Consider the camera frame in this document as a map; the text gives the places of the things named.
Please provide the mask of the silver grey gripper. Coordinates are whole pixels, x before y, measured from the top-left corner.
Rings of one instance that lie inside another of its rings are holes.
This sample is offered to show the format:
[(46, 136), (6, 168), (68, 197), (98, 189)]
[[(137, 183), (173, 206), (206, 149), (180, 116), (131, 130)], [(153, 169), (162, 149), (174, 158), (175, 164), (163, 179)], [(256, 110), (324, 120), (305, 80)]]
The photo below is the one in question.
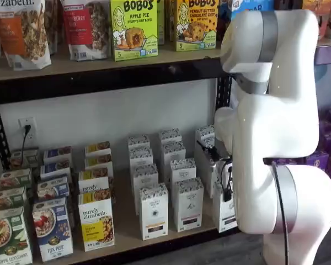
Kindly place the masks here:
[(214, 145), (195, 145), (195, 156), (199, 176), (209, 198), (213, 198), (217, 182), (225, 193), (229, 193), (229, 198), (231, 198), (232, 156), (222, 157)]

